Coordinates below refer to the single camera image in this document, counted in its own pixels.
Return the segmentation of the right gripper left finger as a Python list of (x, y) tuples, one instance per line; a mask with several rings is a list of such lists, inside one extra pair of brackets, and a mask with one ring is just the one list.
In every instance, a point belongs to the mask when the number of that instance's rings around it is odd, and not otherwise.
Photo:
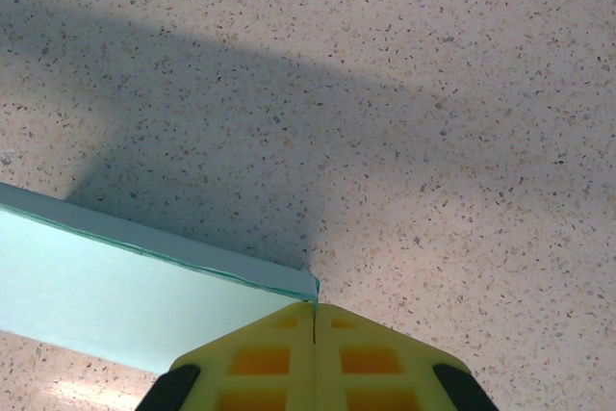
[(311, 410), (314, 306), (293, 303), (174, 360), (140, 410)]

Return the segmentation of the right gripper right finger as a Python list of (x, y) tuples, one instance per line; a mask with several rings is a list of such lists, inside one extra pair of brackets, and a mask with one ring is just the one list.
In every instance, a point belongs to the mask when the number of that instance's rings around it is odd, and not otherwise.
[(495, 410), (455, 356), (331, 304), (315, 319), (317, 410)]

